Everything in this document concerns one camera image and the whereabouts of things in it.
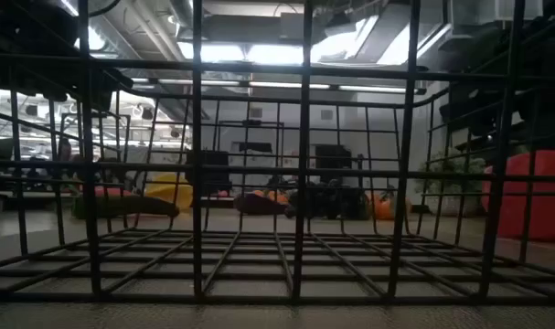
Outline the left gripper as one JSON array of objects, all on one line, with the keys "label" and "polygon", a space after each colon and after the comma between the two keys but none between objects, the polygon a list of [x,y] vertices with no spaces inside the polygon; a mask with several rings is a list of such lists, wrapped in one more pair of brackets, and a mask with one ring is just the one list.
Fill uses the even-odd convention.
[{"label": "left gripper", "polygon": [[57,85],[56,96],[68,92],[72,98],[82,99],[82,79],[90,83],[91,106],[97,111],[111,108],[112,94],[120,88],[131,88],[133,80],[118,69],[86,65],[79,62],[80,51],[75,48],[79,39],[76,17],[40,18],[40,37],[35,43],[35,54],[47,59],[35,64],[35,72]]}]

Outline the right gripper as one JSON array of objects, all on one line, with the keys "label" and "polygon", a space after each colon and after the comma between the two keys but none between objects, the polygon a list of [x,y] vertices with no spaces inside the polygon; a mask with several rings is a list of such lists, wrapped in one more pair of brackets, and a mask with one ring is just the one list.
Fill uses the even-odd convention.
[{"label": "right gripper", "polygon": [[[518,74],[555,78],[555,15],[524,29],[518,48]],[[503,89],[453,86],[440,114],[443,123],[451,126],[492,126],[503,99]],[[554,82],[522,80],[515,111],[520,122],[512,125],[512,143],[534,143],[538,150],[555,150]]]}]

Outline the orange-red carrot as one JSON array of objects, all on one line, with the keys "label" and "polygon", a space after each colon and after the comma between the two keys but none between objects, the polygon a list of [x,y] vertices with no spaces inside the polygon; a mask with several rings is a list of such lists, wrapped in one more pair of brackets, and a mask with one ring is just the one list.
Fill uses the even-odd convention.
[{"label": "orange-red carrot", "polygon": [[135,196],[135,193],[121,189],[120,187],[96,186],[95,196],[96,197]]}]

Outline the red bell pepper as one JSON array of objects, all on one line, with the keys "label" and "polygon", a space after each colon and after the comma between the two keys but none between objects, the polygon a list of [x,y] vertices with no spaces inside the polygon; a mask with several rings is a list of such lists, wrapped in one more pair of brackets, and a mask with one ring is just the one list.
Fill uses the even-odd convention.
[{"label": "red bell pepper", "polygon": [[[555,150],[536,152],[535,175],[555,175]],[[527,197],[525,182],[504,183],[497,235],[520,239],[523,234]],[[538,241],[555,241],[555,183],[535,182],[531,198],[528,237]]]}]

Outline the yellow starfruit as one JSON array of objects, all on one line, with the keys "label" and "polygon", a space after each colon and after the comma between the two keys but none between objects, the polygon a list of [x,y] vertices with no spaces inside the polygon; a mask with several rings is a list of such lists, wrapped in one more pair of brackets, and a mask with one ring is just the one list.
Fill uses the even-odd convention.
[{"label": "yellow starfruit", "polygon": [[175,204],[184,211],[192,206],[193,186],[182,175],[159,174],[146,183],[144,195]]}]

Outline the dark green cucumber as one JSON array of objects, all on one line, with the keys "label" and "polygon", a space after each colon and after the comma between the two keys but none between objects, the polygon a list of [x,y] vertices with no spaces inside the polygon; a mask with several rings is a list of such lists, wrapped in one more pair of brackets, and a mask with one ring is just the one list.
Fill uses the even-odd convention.
[{"label": "dark green cucumber", "polygon": [[147,196],[96,196],[95,206],[98,218],[114,218],[136,213],[176,217],[180,212],[173,203]]}]

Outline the orange tangerine cluster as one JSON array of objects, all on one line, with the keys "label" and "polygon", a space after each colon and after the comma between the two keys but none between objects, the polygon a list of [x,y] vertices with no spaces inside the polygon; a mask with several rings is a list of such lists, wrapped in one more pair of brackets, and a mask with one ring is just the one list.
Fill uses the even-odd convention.
[{"label": "orange tangerine cluster", "polygon": [[260,197],[261,199],[266,199],[276,204],[280,204],[280,205],[289,204],[289,198],[287,194],[280,190],[270,190],[270,189],[254,190],[253,194],[255,196]]},{"label": "orange tangerine cluster", "polygon": [[366,192],[367,211],[375,220],[391,221],[396,217],[396,194],[394,191],[381,193]]}]

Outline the black grape bunch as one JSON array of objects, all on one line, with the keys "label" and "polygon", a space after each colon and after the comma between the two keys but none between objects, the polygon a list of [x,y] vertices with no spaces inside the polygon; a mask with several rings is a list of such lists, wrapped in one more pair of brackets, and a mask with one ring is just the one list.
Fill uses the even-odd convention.
[{"label": "black grape bunch", "polygon": [[305,217],[330,220],[368,220],[369,201],[362,189],[347,186],[339,179],[328,183],[307,182],[304,194]]}]

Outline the purple eggplant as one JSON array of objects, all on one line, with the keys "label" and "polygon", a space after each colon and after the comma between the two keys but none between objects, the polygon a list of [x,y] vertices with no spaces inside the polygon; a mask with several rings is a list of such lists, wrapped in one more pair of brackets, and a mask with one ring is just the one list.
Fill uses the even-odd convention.
[{"label": "purple eggplant", "polygon": [[245,193],[243,196],[236,196],[234,198],[233,206],[247,215],[281,215],[289,204],[280,205],[266,199],[261,199],[253,193]]}]

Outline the person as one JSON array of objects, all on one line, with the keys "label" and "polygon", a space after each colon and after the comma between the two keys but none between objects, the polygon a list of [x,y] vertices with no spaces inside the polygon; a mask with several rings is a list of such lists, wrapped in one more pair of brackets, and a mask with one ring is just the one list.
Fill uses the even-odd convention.
[{"label": "person", "polygon": [[[58,161],[59,162],[70,162],[72,159],[71,156],[71,144],[67,138],[61,138],[59,140],[59,149],[58,149]],[[59,176],[64,179],[72,179],[75,175],[75,171],[73,169],[68,168],[61,168],[59,170]]]}]

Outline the black monitor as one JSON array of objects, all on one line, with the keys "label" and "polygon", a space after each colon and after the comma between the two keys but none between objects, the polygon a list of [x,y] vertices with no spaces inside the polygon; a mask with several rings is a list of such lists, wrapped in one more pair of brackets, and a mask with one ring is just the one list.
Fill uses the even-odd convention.
[{"label": "black monitor", "polygon": [[352,153],[344,145],[317,144],[315,146],[315,167],[343,169],[352,166]]},{"label": "black monitor", "polygon": [[[227,152],[202,150],[201,155],[203,156],[204,165],[229,165],[229,156]],[[214,195],[219,191],[229,192],[232,189],[232,183],[228,172],[206,172],[203,174],[202,183],[203,186],[200,189],[202,196]]]}]

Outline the ceiling light panel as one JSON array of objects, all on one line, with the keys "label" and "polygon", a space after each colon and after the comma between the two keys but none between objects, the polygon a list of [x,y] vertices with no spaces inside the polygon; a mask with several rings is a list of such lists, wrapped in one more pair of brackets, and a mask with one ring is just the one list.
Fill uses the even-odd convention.
[{"label": "ceiling light panel", "polygon": [[203,43],[203,62],[250,62],[260,65],[302,65],[303,48],[265,44]]}]

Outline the long ceiling light strip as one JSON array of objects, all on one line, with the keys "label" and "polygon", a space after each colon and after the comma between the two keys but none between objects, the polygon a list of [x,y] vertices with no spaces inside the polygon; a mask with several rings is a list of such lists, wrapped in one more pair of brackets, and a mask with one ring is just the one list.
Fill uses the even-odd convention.
[{"label": "long ceiling light strip", "polygon": [[[156,78],[132,78],[134,85],[192,85],[192,80],[186,79],[156,79]],[[202,80],[201,84],[205,87],[231,87],[231,88],[276,88],[276,89],[300,89],[301,82],[273,82],[273,81],[249,81],[249,80]],[[369,92],[369,93],[405,93],[406,89],[402,87],[384,87],[384,86],[365,86],[365,85],[338,85],[338,84],[320,84],[310,83],[311,90],[336,90],[351,92]]]}]

